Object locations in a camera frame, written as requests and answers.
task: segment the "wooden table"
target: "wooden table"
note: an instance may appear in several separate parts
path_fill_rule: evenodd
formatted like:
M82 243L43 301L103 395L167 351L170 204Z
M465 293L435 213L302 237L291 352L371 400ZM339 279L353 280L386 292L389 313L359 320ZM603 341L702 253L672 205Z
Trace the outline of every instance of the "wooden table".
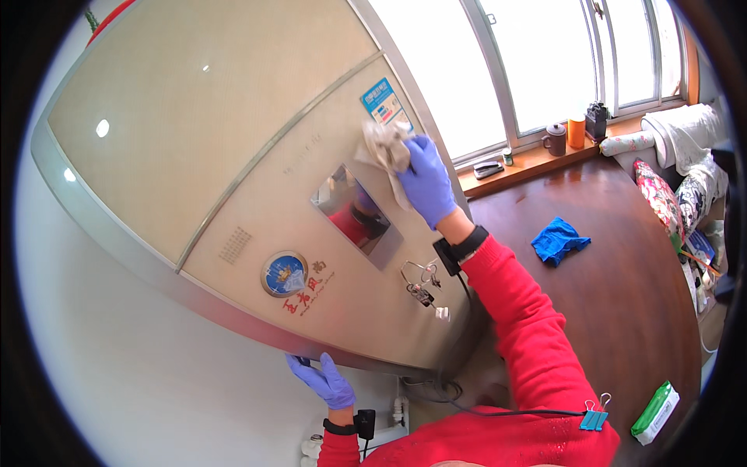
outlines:
M611 158L594 157L469 203L482 224L549 295L594 390L609 392L620 435L614 464L655 458L700 392L698 323L677 255L638 187ZM560 216L592 243L558 268L531 241ZM669 380L681 399L665 427L641 446L630 427Z

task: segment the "wooden window sill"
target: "wooden window sill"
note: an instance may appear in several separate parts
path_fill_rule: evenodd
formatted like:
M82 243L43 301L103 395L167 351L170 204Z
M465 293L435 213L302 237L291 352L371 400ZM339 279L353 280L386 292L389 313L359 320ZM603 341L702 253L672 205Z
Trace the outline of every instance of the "wooden window sill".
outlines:
M635 133L640 130L641 119L637 117L608 124L607 137ZM476 179L471 170L460 173L459 184L462 186L466 197L481 197L516 185L531 177L573 164L576 161L592 158L598 154L599 145L587 137L584 138L582 149L573 149L566 144L565 155L561 156L550 155L546 148L540 146L514 155L512 166L505 166L503 172L496 173L486 179Z

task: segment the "wrist strap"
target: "wrist strap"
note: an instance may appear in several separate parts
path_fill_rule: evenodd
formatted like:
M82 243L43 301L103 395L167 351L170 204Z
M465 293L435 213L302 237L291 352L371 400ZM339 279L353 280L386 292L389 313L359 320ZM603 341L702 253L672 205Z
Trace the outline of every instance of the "wrist strap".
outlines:
M451 247L451 254L457 262L464 261L467 259L467 256L476 252L477 249L480 248L480 245L483 244L488 235L490 234L485 230L485 227L476 226L472 233L462 243Z
M331 421L329 421L328 418L324 419L324 423L322 425L324 426L325 430L329 431L333 435L348 436L358 433L355 425L345 425L344 427L341 427L340 425L333 424Z

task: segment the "small can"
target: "small can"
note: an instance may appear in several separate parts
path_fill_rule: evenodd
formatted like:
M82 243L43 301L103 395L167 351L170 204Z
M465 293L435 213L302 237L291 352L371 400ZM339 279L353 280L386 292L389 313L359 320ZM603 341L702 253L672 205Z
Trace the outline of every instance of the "small can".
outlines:
M513 155L511 154L511 148L507 147L503 151L503 165L513 165Z

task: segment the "beige panel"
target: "beige panel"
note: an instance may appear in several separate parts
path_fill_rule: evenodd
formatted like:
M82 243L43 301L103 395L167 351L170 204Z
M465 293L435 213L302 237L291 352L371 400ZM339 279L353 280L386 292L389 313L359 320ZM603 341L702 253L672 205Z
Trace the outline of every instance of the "beige panel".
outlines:
M259 148L376 51L345 0L141 0L90 51L49 124L103 202L175 262Z
M218 212L184 271L255 316L297 334L389 362L434 368L447 335L460 332L465 294L458 280L442 268L443 291L430 290L436 305L450 307L455 315L451 323L436 319L434 308L423 307L409 295L400 266L406 259L421 264L433 260L431 243L439 236L416 212L397 205L383 171L353 160L362 141L361 121L371 118L360 97L382 77L400 97L415 131L422 132L385 60L374 61L322 101L267 154ZM384 271L376 269L309 200L342 163L404 237ZM237 227L252 239L231 265L219 255ZM263 264L282 250L300 253L310 266L324 261L327 268L320 274L312 271L314 278L335 273L303 315L303 306L291 314L283 308L285 299L271 297L261 287ZM308 288L306 293L315 296ZM292 296L289 303L298 299Z

